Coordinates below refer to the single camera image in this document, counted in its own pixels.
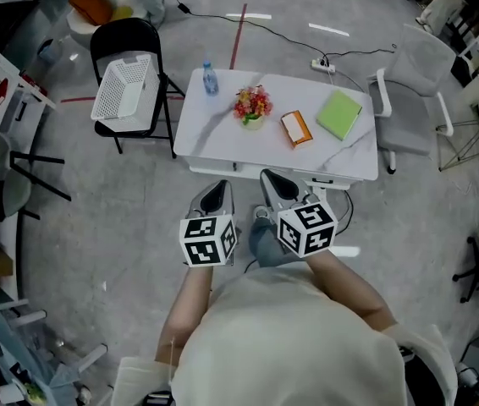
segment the paper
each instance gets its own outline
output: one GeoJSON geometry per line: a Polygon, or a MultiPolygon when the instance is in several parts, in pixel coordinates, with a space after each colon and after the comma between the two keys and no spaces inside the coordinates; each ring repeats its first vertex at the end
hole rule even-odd
{"type": "Polygon", "coordinates": [[[19,388],[11,383],[0,387],[0,401],[3,404],[10,404],[23,401],[23,394],[19,388]]]}

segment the white bin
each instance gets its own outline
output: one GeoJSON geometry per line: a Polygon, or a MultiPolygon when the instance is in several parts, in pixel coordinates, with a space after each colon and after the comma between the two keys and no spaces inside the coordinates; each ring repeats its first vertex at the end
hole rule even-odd
{"type": "Polygon", "coordinates": [[[151,54],[114,60],[106,68],[91,118],[114,132],[151,127],[159,78],[151,54]]]}

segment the orange object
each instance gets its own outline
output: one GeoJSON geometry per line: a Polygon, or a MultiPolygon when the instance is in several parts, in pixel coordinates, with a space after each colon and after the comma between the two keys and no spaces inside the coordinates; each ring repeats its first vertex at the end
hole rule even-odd
{"type": "Polygon", "coordinates": [[[69,0],[70,5],[93,25],[106,24],[113,14],[108,0],[69,0]]]}
{"type": "Polygon", "coordinates": [[[284,133],[293,149],[309,144],[308,142],[313,140],[311,131],[307,128],[306,121],[298,110],[282,116],[281,126],[283,126],[284,133]]]}

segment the white shirt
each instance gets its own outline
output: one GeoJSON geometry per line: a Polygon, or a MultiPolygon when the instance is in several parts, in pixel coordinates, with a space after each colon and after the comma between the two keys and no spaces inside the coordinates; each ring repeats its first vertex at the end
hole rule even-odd
{"type": "MultiPolygon", "coordinates": [[[[303,262],[250,272],[212,296],[171,380],[179,406],[405,406],[404,361],[413,348],[454,403],[448,350],[392,326],[373,331],[313,285],[303,262]]],[[[132,406],[168,384],[169,366],[124,359],[113,406],[132,406]]]]}

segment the yellow object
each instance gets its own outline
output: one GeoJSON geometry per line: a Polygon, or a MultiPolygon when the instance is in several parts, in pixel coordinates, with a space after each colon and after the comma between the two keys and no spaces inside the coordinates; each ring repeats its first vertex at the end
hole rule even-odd
{"type": "Polygon", "coordinates": [[[118,6],[113,10],[110,22],[130,18],[135,11],[130,6],[118,6]]]}
{"type": "Polygon", "coordinates": [[[93,25],[106,24],[112,18],[113,7],[108,0],[69,0],[69,3],[93,25]]]}
{"type": "Polygon", "coordinates": [[[313,140],[311,131],[307,128],[306,121],[298,110],[282,116],[281,124],[293,149],[313,140]]]}

